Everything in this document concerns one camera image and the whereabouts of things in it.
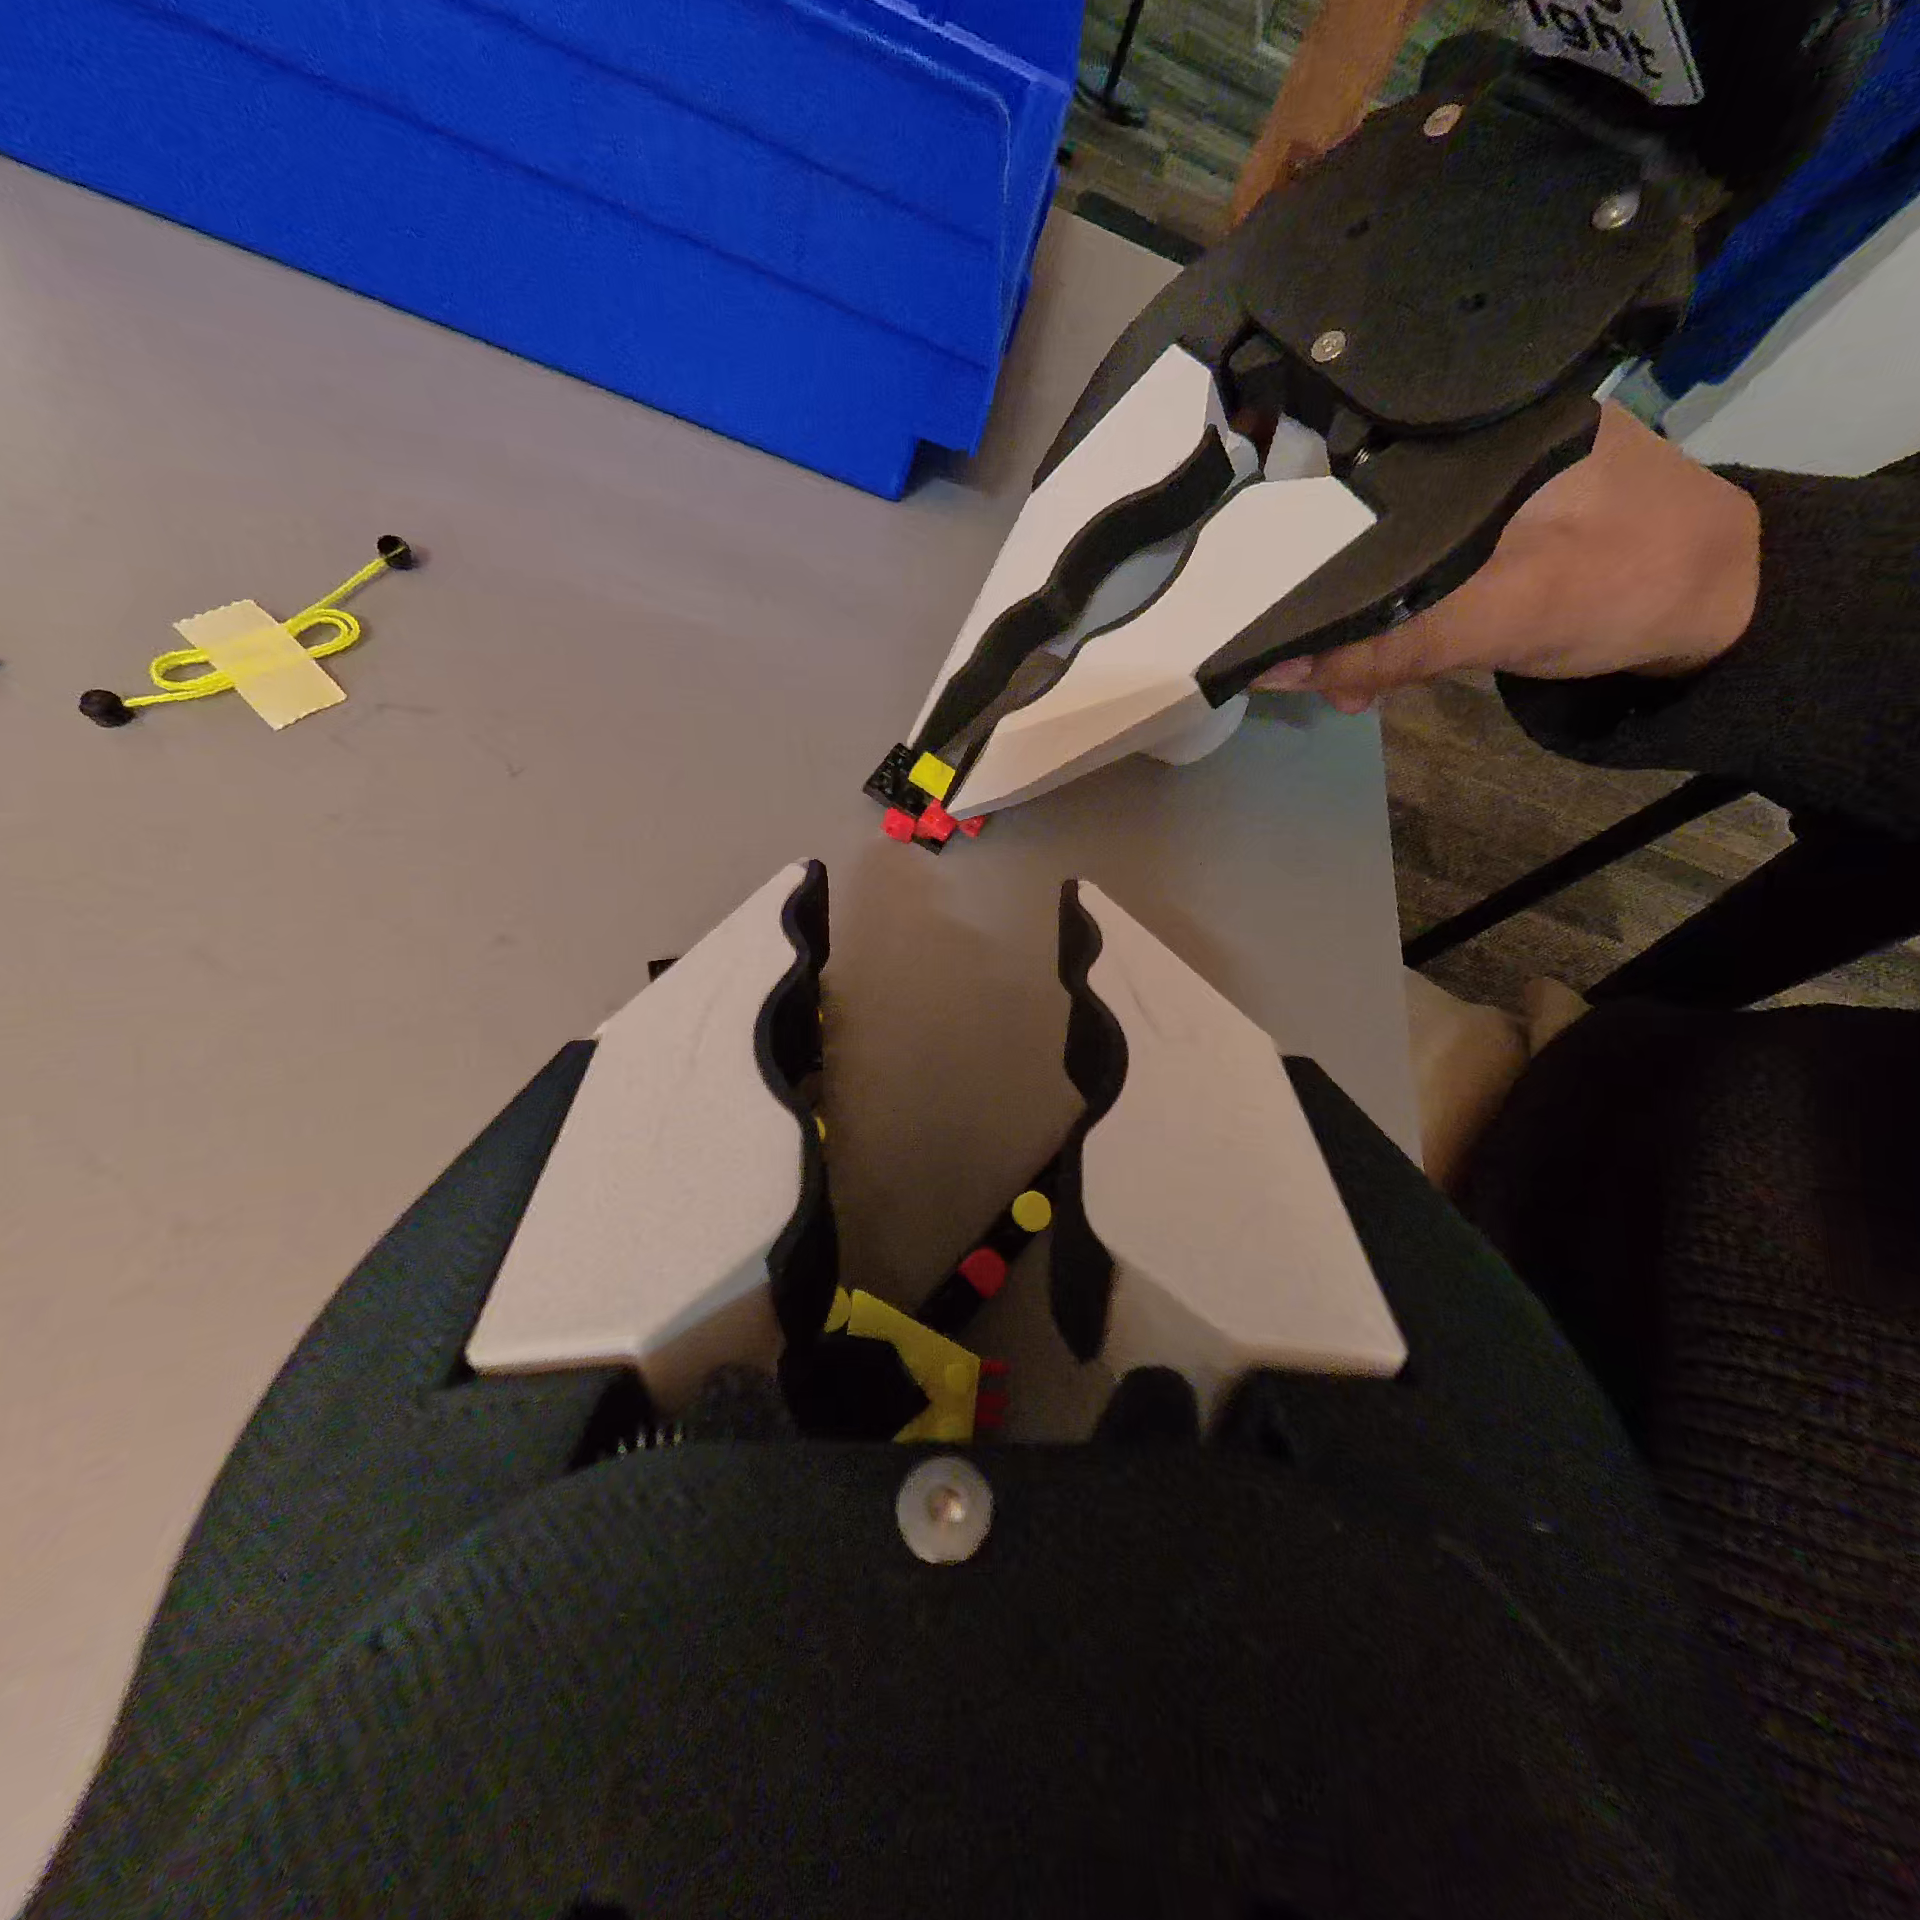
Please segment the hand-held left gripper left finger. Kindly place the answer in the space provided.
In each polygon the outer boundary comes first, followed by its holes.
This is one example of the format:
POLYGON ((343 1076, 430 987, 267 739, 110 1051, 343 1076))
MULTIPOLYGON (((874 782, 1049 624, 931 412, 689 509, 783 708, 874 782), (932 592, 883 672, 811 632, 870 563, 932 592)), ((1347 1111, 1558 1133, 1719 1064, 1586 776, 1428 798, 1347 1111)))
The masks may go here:
POLYGON ((828 955, 828 869, 795 860, 602 1023, 469 1336, 476 1373, 609 1364, 691 1405, 826 1327, 828 955))

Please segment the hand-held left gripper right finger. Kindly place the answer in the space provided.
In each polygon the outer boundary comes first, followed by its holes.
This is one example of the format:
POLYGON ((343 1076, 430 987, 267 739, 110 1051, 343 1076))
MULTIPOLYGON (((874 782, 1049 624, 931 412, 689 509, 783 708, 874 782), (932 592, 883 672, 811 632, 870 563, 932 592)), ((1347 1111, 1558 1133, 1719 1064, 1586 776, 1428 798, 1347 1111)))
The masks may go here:
POLYGON ((1060 894, 1060 1153, 1047 1304, 1111 1377, 1201 1414, 1263 1371, 1399 1375, 1409 1341, 1273 1037, 1091 880, 1060 894))

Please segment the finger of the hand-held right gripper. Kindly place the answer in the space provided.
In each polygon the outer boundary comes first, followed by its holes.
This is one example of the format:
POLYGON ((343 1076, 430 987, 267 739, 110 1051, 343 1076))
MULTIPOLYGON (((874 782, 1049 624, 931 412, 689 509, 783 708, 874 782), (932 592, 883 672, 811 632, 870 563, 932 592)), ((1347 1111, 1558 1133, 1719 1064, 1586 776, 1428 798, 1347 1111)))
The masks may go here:
POLYGON ((1201 668, 1370 533, 1377 512, 1333 475, 1252 481, 1212 512, 1141 607, 1081 637, 1037 700, 1002 717, 953 782, 972 821, 1187 734, 1222 739, 1201 668))
POLYGON ((1188 537, 1238 481, 1238 437, 1217 376, 1165 348, 1037 479, 908 739, 972 761, 996 723, 1066 673, 1075 632, 1111 576, 1188 537))

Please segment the black yellow lego spider model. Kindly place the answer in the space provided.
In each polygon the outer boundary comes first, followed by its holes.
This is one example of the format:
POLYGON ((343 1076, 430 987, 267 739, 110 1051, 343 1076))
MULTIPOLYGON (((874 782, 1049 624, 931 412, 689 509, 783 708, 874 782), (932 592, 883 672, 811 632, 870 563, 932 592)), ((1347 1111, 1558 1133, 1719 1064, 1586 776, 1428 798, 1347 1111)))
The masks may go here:
POLYGON ((702 1403, 750 1403, 762 1429, 764 1361, 802 1433, 846 1439, 961 1439, 1006 1408, 1006 1361, 963 1334, 1049 1225, 1058 1161, 977 1236, 919 1307, 838 1278, 826 1164, 826 935, 775 957, 762 939, 709 936, 699 977, 663 989, 675 960, 647 968, 622 1013, 634 1029, 629 1193, 647 1201, 630 1236, 634 1361, 647 1411, 623 1416, 610 1448, 630 1453, 698 1424, 702 1403))

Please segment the small black red lego assembly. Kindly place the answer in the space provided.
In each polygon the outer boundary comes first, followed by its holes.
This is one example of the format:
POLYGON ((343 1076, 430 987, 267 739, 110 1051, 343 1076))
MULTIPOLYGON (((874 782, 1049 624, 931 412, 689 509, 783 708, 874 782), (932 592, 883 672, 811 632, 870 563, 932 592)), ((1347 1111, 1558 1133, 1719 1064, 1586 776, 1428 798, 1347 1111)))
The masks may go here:
POLYGON ((903 743, 883 757, 861 790, 879 807, 879 831, 889 843, 939 855, 948 846, 977 840, 986 830, 982 817, 948 811, 956 779, 958 772, 945 759, 903 743))

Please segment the person's right forearm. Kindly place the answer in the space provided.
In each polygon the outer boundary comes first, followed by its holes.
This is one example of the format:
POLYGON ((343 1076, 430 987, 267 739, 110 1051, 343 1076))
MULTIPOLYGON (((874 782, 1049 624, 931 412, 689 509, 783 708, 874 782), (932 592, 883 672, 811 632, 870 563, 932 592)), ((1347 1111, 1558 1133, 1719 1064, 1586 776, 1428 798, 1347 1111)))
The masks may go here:
POLYGON ((1687 679, 1497 676, 1526 735, 1572 761, 1734 782, 1764 800, 1918 833, 1918 475, 1722 467, 1759 512, 1743 635, 1687 679))

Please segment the person's right hand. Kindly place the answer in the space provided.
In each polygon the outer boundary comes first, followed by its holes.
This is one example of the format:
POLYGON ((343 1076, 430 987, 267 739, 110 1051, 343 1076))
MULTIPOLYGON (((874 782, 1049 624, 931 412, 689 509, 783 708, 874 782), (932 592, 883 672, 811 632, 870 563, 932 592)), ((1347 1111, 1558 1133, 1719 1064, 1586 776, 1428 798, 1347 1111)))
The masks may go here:
POLYGON ((1586 681, 1698 672, 1759 596, 1759 508, 1604 400, 1591 452, 1533 493, 1492 555, 1428 609, 1261 673, 1359 713, 1453 673, 1586 681))

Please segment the brown wooden leg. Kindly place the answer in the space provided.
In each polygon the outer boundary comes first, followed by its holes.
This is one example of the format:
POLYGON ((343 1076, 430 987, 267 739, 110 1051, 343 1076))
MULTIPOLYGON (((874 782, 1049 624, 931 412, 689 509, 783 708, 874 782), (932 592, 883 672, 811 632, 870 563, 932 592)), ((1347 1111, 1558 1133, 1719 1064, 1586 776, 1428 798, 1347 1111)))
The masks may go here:
POLYGON ((1428 3, 1322 3, 1238 168, 1229 227, 1322 159, 1377 103, 1428 3))

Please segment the blue plastic crate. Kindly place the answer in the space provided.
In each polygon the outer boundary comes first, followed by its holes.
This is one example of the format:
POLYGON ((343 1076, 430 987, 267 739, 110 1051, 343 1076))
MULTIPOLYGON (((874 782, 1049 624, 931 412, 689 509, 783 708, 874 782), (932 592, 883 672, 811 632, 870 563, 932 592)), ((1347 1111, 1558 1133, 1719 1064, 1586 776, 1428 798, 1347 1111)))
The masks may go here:
POLYGON ((1651 373, 1678 400, 1739 369, 1918 190, 1918 4, 1889 4, 1878 51, 1813 153, 1734 227, 1651 373))

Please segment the black chair base bar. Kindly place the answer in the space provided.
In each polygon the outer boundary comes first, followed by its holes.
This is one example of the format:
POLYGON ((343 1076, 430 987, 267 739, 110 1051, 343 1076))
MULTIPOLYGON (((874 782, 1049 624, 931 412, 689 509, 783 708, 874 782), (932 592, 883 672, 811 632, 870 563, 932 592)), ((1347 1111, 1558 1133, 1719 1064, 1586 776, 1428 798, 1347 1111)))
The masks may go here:
POLYGON ((1753 796, 1755 790, 1747 783, 1714 775, 1694 775, 1673 790, 1586 836, 1572 846, 1572 849, 1554 855, 1546 863, 1495 888, 1490 896, 1475 900, 1451 917, 1420 929, 1404 942, 1401 963, 1409 968, 1425 968, 1445 953, 1473 944, 1483 932, 1500 928, 1554 896, 1561 896, 1566 888, 1578 886, 1579 883, 1612 869, 1620 860, 1651 847, 1671 831, 1694 825, 1717 809, 1750 800, 1753 796))

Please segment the person's dark knitted sweater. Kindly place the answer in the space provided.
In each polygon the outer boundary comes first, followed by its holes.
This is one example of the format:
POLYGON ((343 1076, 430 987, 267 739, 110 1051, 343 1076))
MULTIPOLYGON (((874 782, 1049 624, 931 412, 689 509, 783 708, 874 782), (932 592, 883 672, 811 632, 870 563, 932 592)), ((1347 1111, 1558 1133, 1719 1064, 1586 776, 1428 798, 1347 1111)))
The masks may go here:
POLYGON ((1455 1201, 1644 1452, 1820 1916, 1915 1916, 1918 1014, 1609 1001, 1455 1201))

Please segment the blue plastic bin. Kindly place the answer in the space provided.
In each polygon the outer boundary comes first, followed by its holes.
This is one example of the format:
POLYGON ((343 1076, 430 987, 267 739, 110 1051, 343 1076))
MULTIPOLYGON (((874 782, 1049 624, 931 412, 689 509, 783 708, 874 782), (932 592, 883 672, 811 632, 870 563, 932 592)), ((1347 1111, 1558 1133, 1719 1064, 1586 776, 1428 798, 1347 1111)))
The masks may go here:
POLYGON ((1083 12, 6 3, 2 144, 898 497, 989 420, 1083 12))

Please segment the pale masking tape strip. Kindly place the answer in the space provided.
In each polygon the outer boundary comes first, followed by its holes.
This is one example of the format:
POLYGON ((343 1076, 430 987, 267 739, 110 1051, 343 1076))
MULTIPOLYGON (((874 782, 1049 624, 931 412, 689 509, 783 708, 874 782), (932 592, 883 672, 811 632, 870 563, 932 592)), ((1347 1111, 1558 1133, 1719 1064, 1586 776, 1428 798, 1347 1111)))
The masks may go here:
POLYGON ((202 668, 182 691, 195 697, 234 693, 274 731, 347 700, 292 622, 251 599, 187 615, 173 631, 191 656, 186 665, 202 668))

